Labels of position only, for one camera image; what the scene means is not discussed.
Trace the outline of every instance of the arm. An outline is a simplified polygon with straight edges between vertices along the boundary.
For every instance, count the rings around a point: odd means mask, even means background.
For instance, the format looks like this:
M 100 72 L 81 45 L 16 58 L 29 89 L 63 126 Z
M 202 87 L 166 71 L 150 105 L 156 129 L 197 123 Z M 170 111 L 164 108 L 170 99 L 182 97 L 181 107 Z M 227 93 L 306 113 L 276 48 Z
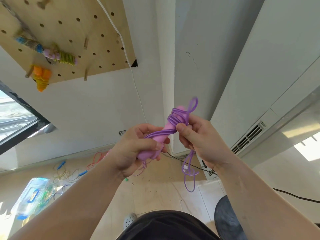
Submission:
M 141 165 L 141 161 L 136 160 L 138 153 L 162 148 L 162 144 L 153 139 L 141 138 L 145 133 L 161 129 L 149 124 L 129 129 L 107 157 L 10 240 L 89 240 L 118 186 Z
M 209 121 L 190 115 L 189 122 L 176 127 L 180 141 L 218 173 L 249 240 L 320 239 L 320 229 L 241 161 Z

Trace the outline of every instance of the orange toy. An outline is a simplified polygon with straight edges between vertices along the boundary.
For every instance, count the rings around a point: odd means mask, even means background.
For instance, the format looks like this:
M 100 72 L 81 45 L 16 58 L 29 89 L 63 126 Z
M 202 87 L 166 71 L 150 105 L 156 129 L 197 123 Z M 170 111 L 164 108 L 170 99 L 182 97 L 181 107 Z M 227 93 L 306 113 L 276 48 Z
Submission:
M 37 83 L 37 89 L 39 92 L 43 92 L 48 86 L 49 79 L 51 77 L 52 72 L 46 68 L 42 68 L 38 65 L 33 65 L 33 80 Z

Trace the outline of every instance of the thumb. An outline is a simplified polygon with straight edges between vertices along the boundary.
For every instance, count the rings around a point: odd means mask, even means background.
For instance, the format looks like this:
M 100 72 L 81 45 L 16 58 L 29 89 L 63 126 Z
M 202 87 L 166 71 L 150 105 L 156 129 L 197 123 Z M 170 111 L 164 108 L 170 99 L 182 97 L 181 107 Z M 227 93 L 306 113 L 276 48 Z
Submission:
M 155 141 L 154 139 L 138 139 L 134 145 L 135 152 L 160 150 L 163 148 L 163 144 Z
M 177 124 L 176 129 L 180 135 L 185 137 L 192 144 L 194 144 L 199 139 L 198 133 L 186 126 L 185 124 Z

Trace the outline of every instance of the window frame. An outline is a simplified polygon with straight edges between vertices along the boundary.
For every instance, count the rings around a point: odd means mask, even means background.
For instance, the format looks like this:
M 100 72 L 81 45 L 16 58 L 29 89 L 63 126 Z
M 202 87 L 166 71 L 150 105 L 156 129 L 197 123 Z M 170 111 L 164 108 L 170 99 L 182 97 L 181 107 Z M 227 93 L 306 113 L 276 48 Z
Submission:
M 13 148 L 20 142 L 27 139 L 29 136 L 34 134 L 35 132 L 42 129 L 44 126 L 50 124 L 50 122 L 43 117 L 38 111 L 36 111 L 33 107 L 31 107 L 25 100 L 19 97 L 15 92 L 13 92 L 8 86 L 6 86 L 2 81 L 0 81 L 0 90 L 20 104 L 23 108 L 32 113 L 37 120 L 30 122 L 29 125 L 26 125 L 0 142 L 0 155 Z

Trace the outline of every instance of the white cable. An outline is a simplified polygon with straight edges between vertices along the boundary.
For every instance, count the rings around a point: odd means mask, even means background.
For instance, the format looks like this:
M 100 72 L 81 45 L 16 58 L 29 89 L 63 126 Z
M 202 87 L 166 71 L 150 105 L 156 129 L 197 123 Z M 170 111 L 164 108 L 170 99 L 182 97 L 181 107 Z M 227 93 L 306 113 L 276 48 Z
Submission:
M 113 28 L 115 29 L 115 31 L 116 31 L 116 32 L 118 33 L 118 35 L 120 36 L 120 39 L 121 39 L 121 42 L 122 42 L 122 46 L 123 46 L 123 50 L 124 50 L 124 54 L 125 54 L 125 58 L 127 59 L 128 65 L 129 65 L 130 70 L 131 70 L 133 84 L 134 84 L 134 87 L 135 87 L 135 89 L 136 89 L 136 91 L 137 91 L 137 95 L 138 95 L 138 98 L 139 98 L 139 101 L 140 101 L 140 105 L 141 105 L 143 117 L 144 117 L 145 122 L 147 123 L 147 119 L 146 119 L 146 116 L 145 116 L 145 114 L 144 114 L 143 107 L 142 107 L 141 98 L 140 98 L 140 95 L 139 95 L 139 93 L 138 93 L 138 89 L 137 89 L 137 86 L 136 86 L 136 82 L 135 82 L 135 80 L 134 80 L 134 73 L 133 73 L 133 71 L 132 71 L 131 63 L 130 63 L 130 61 L 129 61 L 129 59 L 128 59 L 128 56 L 127 56 L 125 43 L 124 43 L 124 41 L 123 41 L 123 38 L 122 38 L 122 36 L 121 36 L 121 33 L 118 31 L 117 27 L 116 27 L 116 26 L 114 25 L 114 23 L 112 22 L 109 14 L 108 14 L 108 12 L 106 11 L 106 9 L 104 8 L 104 6 L 102 5 L 101 1 L 100 1 L 100 0 L 97 0 L 97 2 L 100 4 L 100 6 L 102 7 L 103 11 L 106 13 L 106 15 L 107 15 L 110 23 L 112 24 Z

